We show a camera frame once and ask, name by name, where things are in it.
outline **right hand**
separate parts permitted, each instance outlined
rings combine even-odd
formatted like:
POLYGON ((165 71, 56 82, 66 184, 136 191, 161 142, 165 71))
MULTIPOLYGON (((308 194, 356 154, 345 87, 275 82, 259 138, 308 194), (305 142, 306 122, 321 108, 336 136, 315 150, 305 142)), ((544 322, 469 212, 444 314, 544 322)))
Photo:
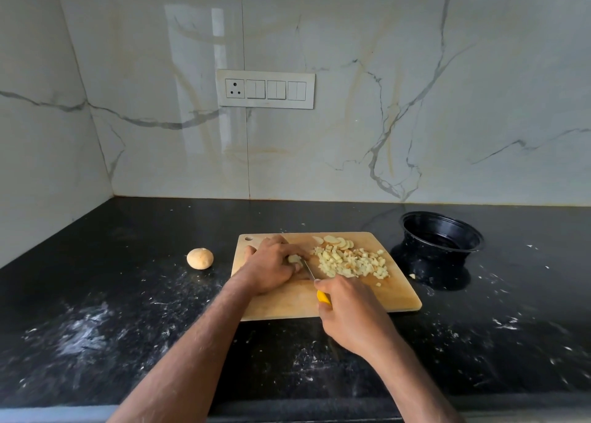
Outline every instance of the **right hand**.
POLYGON ((369 286, 341 275, 314 286, 330 294, 332 306, 319 302, 318 309, 326 334, 338 344, 367 361, 391 345, 396 329, 369 286))

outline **yellow knife handle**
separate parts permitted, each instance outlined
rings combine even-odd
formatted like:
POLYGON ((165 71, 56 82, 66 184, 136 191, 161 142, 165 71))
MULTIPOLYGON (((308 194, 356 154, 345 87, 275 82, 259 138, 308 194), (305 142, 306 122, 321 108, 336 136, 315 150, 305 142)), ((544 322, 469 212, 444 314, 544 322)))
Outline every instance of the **yellow knife handle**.
POLYGON ((323 293, 322 291, 316 291, 316 297, 318 298, 319 302, 324 302, 328 303, 329 305, 332 305, 332 303, 330 303, 329 296, 323 293))

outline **knife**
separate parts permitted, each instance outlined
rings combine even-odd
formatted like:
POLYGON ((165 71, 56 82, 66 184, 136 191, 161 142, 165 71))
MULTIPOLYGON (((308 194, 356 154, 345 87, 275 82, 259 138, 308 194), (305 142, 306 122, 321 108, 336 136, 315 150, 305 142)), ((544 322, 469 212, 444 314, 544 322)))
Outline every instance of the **knife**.
MULTIPOLYGON (((312 269, 310 269, 310 267, 308 266, 308 263, 306 263, 306 260, 304 260, 302 258, 301 262, 304 264, 304 266, 308 270, 308 273, 310 274, 310 278, 312 278, 312 281, 316 280, 316 277, 314 277, 314 274, 312 273, 312 269)), ((316 297, 318 298, 319 302, 324 302, 324 303, 328 303, 329 305, 332 305, 328 294, 323 293, 322 291, 316 291, 316 297)))

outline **black bowl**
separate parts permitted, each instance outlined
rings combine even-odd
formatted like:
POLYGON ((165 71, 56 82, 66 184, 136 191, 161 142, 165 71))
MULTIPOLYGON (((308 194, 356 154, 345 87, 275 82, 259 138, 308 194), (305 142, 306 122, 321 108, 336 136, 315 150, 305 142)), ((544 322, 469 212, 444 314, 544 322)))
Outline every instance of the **black bowl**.
POLYGON ((405 251, 431 261, 463 262, 484 247, 484 237, 471 225, 432 211, 410 211, 400 218, 405 251))

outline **chopped potato pile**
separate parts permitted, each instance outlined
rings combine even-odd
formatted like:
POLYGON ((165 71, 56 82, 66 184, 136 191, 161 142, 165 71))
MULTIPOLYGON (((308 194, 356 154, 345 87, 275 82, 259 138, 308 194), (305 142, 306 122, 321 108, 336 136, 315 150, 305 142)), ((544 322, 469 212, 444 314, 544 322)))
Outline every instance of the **chopped potato pile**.
POLYGON ((319 258, 319 268, 327 276, 339 274, 344 277, 367 277, 373 273, 379 280, 389 277, 385 267, 386 260, 380 256, 384 253, 383 250, 373 253, 366 252, 364 248, 354 249, 352 241, 332 235, 327 235, 324 239, 314 236, 314 239, 320 246, 310 253, 319 258))

